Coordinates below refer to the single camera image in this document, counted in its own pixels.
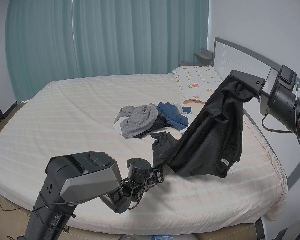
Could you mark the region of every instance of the bed sheet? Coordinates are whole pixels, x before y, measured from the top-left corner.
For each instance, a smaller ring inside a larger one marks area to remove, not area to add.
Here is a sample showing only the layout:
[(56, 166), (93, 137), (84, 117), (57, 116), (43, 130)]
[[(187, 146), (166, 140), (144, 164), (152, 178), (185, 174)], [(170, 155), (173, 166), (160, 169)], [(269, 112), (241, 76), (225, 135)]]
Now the bed sheet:
[[(32, 209), (53, 156), (102, 151), (113, 157), (122, 178), (129, 158), (152, 162), (150, 135), (124, 139), (113, 128), (126, 105), (177, 103), (173, 74), (103, 76), (49, 83), (0, 132), (0, 195)], [(194, 113), (202, 107), (189, 102)], [(179, 139), (173, 127), (169, 131)], [(253, 223), (265, 213), (276, 218), (287, 193), (284, 171), (259, 131), (244, 117), (240, 162), (225, 179), (182, 178), (168, 167), (164, 182), (144, 194), (139, 206), (116, 214), (100, 198), (78, 205), (69, 226), (121, 234), (210, 232)]]

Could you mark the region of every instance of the white sticker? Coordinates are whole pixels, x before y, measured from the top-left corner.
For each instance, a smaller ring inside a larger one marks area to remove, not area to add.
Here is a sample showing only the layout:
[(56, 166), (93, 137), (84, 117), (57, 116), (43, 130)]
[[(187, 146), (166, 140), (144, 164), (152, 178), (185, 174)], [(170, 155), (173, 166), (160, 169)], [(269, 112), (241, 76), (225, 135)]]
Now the white sticker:
[(161, 173), (160, 172), (157, 172), (157, 178), (158, 178), (158, 182), (159, 183), (162, 183), (162, 180), (161, 180)]
[(229, 162), (225, 158), (222, 158), (221, 162), (225, 163), (227, 166), (229, 165)]

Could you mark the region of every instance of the headboard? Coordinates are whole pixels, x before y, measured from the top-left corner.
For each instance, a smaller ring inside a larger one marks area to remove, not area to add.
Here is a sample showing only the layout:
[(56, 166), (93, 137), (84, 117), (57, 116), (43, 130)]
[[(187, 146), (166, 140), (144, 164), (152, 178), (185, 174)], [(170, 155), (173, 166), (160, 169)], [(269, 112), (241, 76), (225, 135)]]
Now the headboard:
[[(266, 79), (271, 67), (276, 70), (281, 68), (281, 65), (248, 48), (218, 37), (214, 40), (212, 66), (222, 80), (231, 70), (243, 71)], [(263, 134), (278, 157), (290, 189), (300, 178), (300, 146), (296, 136), (291, 133), (273, 133), (265, 130), (261, 124), (263, 115), (260, 114), (260, 104), (256, 98), (244, 103), (244, 113)], [(269, 128), (285, 130), (285, 127), (271, 115), (266, 117), (264, 124)]]

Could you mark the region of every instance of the curtain fold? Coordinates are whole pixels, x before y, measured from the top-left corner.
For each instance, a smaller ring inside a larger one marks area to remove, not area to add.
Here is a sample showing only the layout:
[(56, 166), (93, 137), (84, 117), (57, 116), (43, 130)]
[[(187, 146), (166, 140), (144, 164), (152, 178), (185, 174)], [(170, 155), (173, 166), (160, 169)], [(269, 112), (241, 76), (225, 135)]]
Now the curtain fold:
[(208, 0), (10, 0), (7, 66), (20, 102), (56, 80), (170, 73), (207, 31)]

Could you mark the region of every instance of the white wall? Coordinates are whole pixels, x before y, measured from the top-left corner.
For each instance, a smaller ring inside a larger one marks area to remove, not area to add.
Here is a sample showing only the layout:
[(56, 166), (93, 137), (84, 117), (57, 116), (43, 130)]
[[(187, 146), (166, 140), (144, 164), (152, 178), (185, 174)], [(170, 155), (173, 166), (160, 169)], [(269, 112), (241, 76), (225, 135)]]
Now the white wall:
[(5, 19), (9, 0), (0, 0), (0, 109), (4, 113), (15, 101), (5, 56)]
[[(300, 0), (210, 0), (208, 50), (215, 37), (237, 43), (300, 76)], [(279, 220), (263, 217), (266, 239), (300, 219), (300, 180), (288, 192)]]

